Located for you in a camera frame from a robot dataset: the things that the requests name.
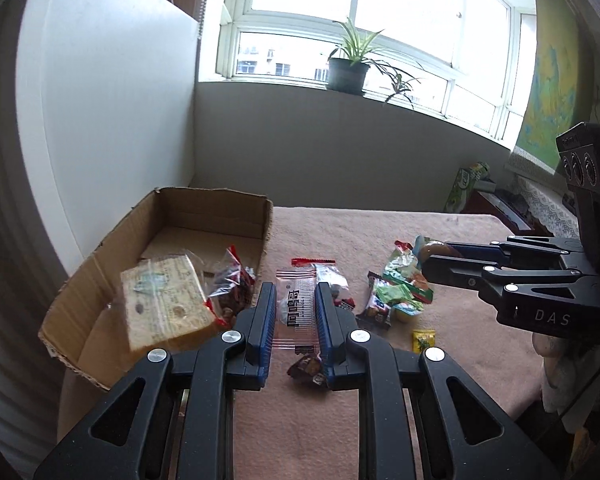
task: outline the lace cloth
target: lace cloth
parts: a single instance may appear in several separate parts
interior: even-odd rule
[[[562,204],[562,197],[558,193],[519,175],[511,191],[522,195],[531,214],[555,237],[580,238],[578,219]]]

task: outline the bread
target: bread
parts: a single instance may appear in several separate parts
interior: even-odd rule
[[[200,280],[184,254],[144,260],[121,274],[129,349],[181,351],[218,332]]]

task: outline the yellow wrapper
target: yellow wrapper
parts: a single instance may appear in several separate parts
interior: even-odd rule
[[[427,348],[436,345],[435,330],[414,330],[413,331],[413,351],[416,354],[424,352]]]

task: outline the black flower pot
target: black flower pot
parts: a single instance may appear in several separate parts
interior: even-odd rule
[[[329,60],[329,83],[327,88],[345,94],[362,95],[369,65],[354,63],[348,59],[332,57]]]

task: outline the black cable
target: black cable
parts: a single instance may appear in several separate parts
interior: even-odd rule
[[[578,402],[580,400],[580,397],[584,394],[584,392],[587,391],[587,389],[593,384],[593,381],[595,381],[599,376],[600,376],[600,368],[598,368],[598,370],[596,370],[596,373],[594,373],[591,376],[589,381],[587,381],[587,383],[580,389],[580,391],[576,394],[576,396],[573,397],[573,400],[564,409],[564,411],[560,414],[560,416],[558,418],[556,418],[551,424],[549,424],[549,426],[542,433],[540,433],[540,435],[538,435],[534,439],[534,442],[536,444],[538,444],[546,436],[547,433],[549,433],[553,428],[555,428],[558,425],[558,423],[560,423],[562,418],[567,413],[569,413],[569,410],[574,407],[574,405],[576,404],[576,402]]]

